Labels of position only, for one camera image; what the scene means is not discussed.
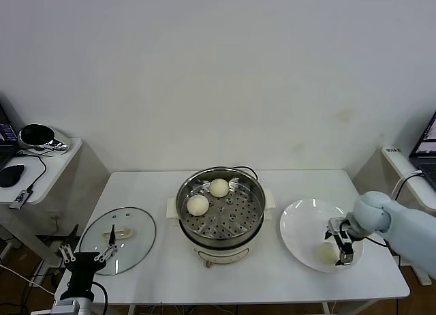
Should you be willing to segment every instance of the table leg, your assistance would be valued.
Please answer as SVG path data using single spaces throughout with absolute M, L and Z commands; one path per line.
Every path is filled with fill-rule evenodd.
M 135 305 L 132 304 L 129 306 L 129 312 L 127 315 L 135 315 Z
M 30 250 L 35 252 L 39 257 L 48 263 L 55 265 L 59 257 L 39 240 L 28 226 L 23 223 L 11 209 L 6 206 L 0 206 L 1 225 L 14 235 L 18 240 L 25 244 Z
M 372 300 L 364 300 L 364 301 L 351 301 L 345 307 L 342 307 L 341 310 L 337 312 L 338 315 L 356 315 L 360 313 L 365 308 L 373 305 L 377 302 L 377 299 Z

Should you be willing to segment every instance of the white side table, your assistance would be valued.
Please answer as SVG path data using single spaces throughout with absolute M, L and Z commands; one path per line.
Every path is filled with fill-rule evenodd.
M 44 157 L 42 159 L 47 165 L 47 171 L 33 186 L 33 193 L 27 200 L 26 205 L 38 204 L 47 196 L 52 186 L 61 176 L 71 159 L 82 145 L 79 138 L 71 138 L 72 147 L 63 155 Z M 17 197 L 21 190 L 26 189 L 33 180 L 43 171 L 44 167 L 36 157 L 12 158 L 6 166 L 24 164 L 25 171 L 20 181 L 13 187 L 0 187 L 0 225 L 19 239 L 29 249 L 33 250 L 46 262 L 55 265 L 59 262 L 56 256 L 46 245 L 44 245 L 29 229 L 29 227 L 16 216 L 17 210 L 9 209 L 9 205 Z

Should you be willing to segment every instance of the cable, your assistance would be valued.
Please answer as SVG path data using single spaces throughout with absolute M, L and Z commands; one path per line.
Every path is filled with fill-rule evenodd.
M 336 301 L 334 302 L 333 307 L 332 307 L 332 310 L 330 311 L 330 313 L 333 314 L 333 310 L 334 310 L 334 307 L 335 307 L 335 306 L 336 306 Z
M 380 242 L 378 242 L 376 240 L 372 240 L 370 237 L 365 237 L 365 239 L 368 239 L 370 242 L 375 243 L 376 245 L 379 245 L 381 247 L 389 248 L 389 246 L 387 244 L 384 245 L 383 243 L 380 243 Z
M 40 175 L 38 175 L 36 177 L 35 180 L 33 180 L 33 182 L 31 183 L 31 185 L 29 187 L 27 187 L 27 191 L 31 191 L 33 189 L 33 185 L 36 183 L 36 181 L 38 181 L 42 175 L 45 174 L 45 172 L 47 172 L 47 165 L 46 163 L 44 163 L 44 161 L 41 159 L 41 157 L 39 155 L 29 155 L 28 153 L 23 153 L 22 151 L 18 152 L 15 154 L 15 157 L 36 157 L 37 159 L 40 160 L 41 164 L 44 166 L 44 170 L 42 171 L 42 173 Z
M 12 238 L 9 238 L 9 239 L 2 239 L 2 238 L 0 238 L 0 240 L 2 240 L 2 242 L 8 242 L 8 241 L 11 241 L 11 240 L 14 240 L 14 239 L 16 239 L 16 237 L 12 237 Z
M 38 269 L 37 271 L 36 271 L 36 274 L 35 275 L 39 275 L 39 273 L 40 273 L 40 271 L 41 271 L 41 267 L 40 267 L 40 264 L 39 263 L 37 263 L 36 264 L 36 266 L 35 266 L 35 268 L 33 269 L 33 271 L 32 271 L 32 273 L 36 270 L 36 269 Z M 23 301 L 22 300 L 22 298 L 24 297 L 24 294 L 25 294 L 25 291 L 26 291 L 26 286 L 25 286 L 25 289 L 22 291 L 22 294 L 21 294 L 21 304 L 22 305 L 24 305 L 24 306 L 27 306 L 27 301 L 29 300 L 29 298 L 30 298 L 30 294 L 32 293 L 32 286 L 29 288 L 29 290 L 27 291 L 27 296 L 26 296 L 26 299 Z
M 403 182 L 404 180 L 408 180 L 408 179 L 410 179 L 410 177 L 412 177 L 411 175 L 414 175 L 414 174 L 422 174 L 422 171 L 421 171 L 421 170 L 415 170 L 415 171 L 413 171 L 413 172 L 410 172 L 410 173 L 407 173 L 407 174 L 403 175 L 403 176 L 402 176 L 402 177 L 397 181 L 397 183 L 395 184 L 395 187 L 394 187 L 392 193 L 390 194 L 390 198 L 391 198 L 391 199 L 394 198 L 395 191 L 396 191 L 396 189 L 398 188 L 398 186 L 401 184 L 401 182 Z
M 108 311 L 108 292 L 106 291 L 106 289 L 104 288 L 104 286 L 98 282 L 93 281 L 93 284 L 98 286 L 102 291 L 103 291 L 103 295 L 104 295 L 104 308 L 103 308 L 103 313 L 102 315 L 106 315 L 106 312 Z
M 401 255 L 399 254 L 399 255 L 398 255 L 398 268 L 399 268 L 399 270 L 401 271 L 401 268 L 400 268 L 400 267 L 401 267 Z M 395 307 L 395 308 L 396 308 L 396 310 L 395 310 L 395 314 L 396 314 L 396 315 L 398 315 L 398 310 L 399 310 L 399 301 L 400 301 L 400 299 L 397 299 L 397 300 L 396 300 L 396 307 Z
M 342 233 L 342 225 L 344 225 L 346 222 L 348 222 L 348 224 L 349 224 L 349 221 L 348 221 L 348 220 L 345 220 L 345 221 L 343 221 L 343 222 L 339 225 L 339 232 L 340 232 L 340 233 Z
M 174 305 L 174 306 L 175 306 L 175 308 L 176 308 L 176 310 L 177 310 L 177 312 L 178 312 L 178 315 L 182 315 L 182 313 L 181 313 L 180 310 L 178 309 L 177 305 Z
M 248 166 L 234 166 L 233 168 L 245 168 L 246 170 L 249 170 L 249 171 L 251 171 L 254 174 L 254 176 L 256 178 L 256 181 L 259 181 L 258 174 L 251 167 L 248 167 Z
M 18 303 L 0 303 L 0 307 L 1 307 L 1 306 L 21 307 L 21 305 L 18 304 Z
M 138 315 L 154 315 L 153 312 L 158 305 L 154 305 L 148 313 L 139 313 Z
M 222 312 L 225 312 L 225 313 L 228 313 L 228 314 L 234 315 L 234 312 L 231 312 L 231 311 L 229 311 L 229 310 L 225 310 L 224 308 L 219 307 L 219 306 L 217 306 L 217 305 L 211 305 L 211 306 L 217 308 L 218 310 L 220 310 L 220 311 L 222 311 Z
M 31 274 L 35 273 L 35 271 L 40 268 L 40 264 L 39 262 L 36 263 L 35 267 L 32 269 Z M 27 296 L 25 297 L 25 293 L 26 293 L 26 288 L 29 287 L 28 284 L 25 284 L 25 287 L 23 288 L 22 292 L 21 292 L 21 298 L 20 298 L 20 304 L 21 304 L 21 310 L 20 313 L 22 315 L 23 310 L 26 311 L 27 315 L 29 315 L 29 312 L 27 311 L 27 300 L 28 297 L 30 296 L 30 292 L 32 290 L 32 286 L 29 287 L 28 291 L 27 291 Z
M 400 188 L 398 189 L 398 192 L 396 193 L 395 200 L 398 200 L 398 197 L 400 196 L 400 192 L 401 192 L 401 190 L 403 189 L 403 187 L 404 187 L 404 185 L 406 184 L 406 182 L 409 181 L 409 179 L 411 179 L 412 177 L 421 177 L 421 176 L 423 176 L 423 175 L 422 175 L 422 172 L 421 172 L 421 173 L 418 173 L 418 174 L 414 174 L 414 175 L 412 175 L 412 176 L 406 178 L 406 180 L 404 180 L 404 181 L 402 182 L 402 184 L 400 185 Z
M 13 274 L 19 276 L 20 278 L 22 278 L 23 280 L 28 281 L 28 283 L 37 286 L 38 288 L 41 288 L 42 290 L 44 290 L 46 293 L 50 293 L 52 296 L 54 296 L 55 294 L 53 292 L 48 291 L 47 289 L 45 289 L 43 286 L 40 286 L 39 284 L 36 284 L 35 282 L 32 282 L 31 280 L 28 280 L 27 278 L 25 278 L 24 276 L 22 276 L 21 274 L 18 274 L 17 272 L 15 272 L 13 269 L 10 269 L 9 267 L 6 267 L 5 265 L 0 264 L 0 267 L 3 267 L 4 269 L 7 269 L 9 272 L 12 272 Z

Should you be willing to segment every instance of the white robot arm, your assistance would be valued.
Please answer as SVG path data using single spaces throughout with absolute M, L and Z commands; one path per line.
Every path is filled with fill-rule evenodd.
M 326 238 L 334 235 L 341 251 L 337 265 L 351 264 L 351 244 L 372 233 L 377 233 L 395 252 L 436 278 L 436 217 L 406 208 L 381 192 L 367 192 L 356 201 L 347 217 L 328 222 Z

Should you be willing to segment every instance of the white table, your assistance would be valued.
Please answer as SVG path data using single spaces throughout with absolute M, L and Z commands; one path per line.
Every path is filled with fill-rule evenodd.
M 166 201 L 190 172 L 113 173 L 89 220 L 118 207 L 138 207 L 155 219 L 157 236 L 149 255 L 116 276 L 96 275 L 112 304 L 242 304 L 360 301 L 346 314 L 355 314 L 378 299 L 405 297 L 409 288 L 389 251 L 364 242 L 360 262 L 340 273 L 312 270 L 285 248 L 278 235 L 281 212 L 301 198 L 329 200 L 345 211 L 358 196 L 343 170 L 259 171 L 261 184 L 271 189 L 277 208 L 264 223 L 258 247 L 246 259 L 210 269 L 193 253 L 178 226 L 166 218 Z M 56 291 L 66 290 L 67 272 Z M 103 295 L 94 289 L 95 302 Z
M 47 171 L 38 181 L 36 181 L 35 185 L 33 186 L 33 193 L 30 195 L 24 207 L 38 204 L 43 201 L 71 159 L 77 153 L 82 145 L 82 140 L 79 138 L 70 139 L 72 146 L 70 150 L 63 155 L 54 157 L 41 156 L 42 160 L 47 165 Z M 12 187 L 0 187 L 0 225 L 2 225 L 2 227 L 9 231 L 27 247 L 33 250 L 43 260 L 46 260 L 51 264 L 57 264 L 59 262 L 59 257 L 57 257 L 46 245 L 44 245 L 35 236 L 34 232 L 32 232 L 29 227 L 16 216 L 16 212 L 19 211 L 8 208 L 20 191 L 27 189 L 33 180 L 44 170 L 44 166 L 36 157 L 12 158 L 5 166 L 17 164 L 25 165 L 25 171 L 23 172 L 20 181 Z

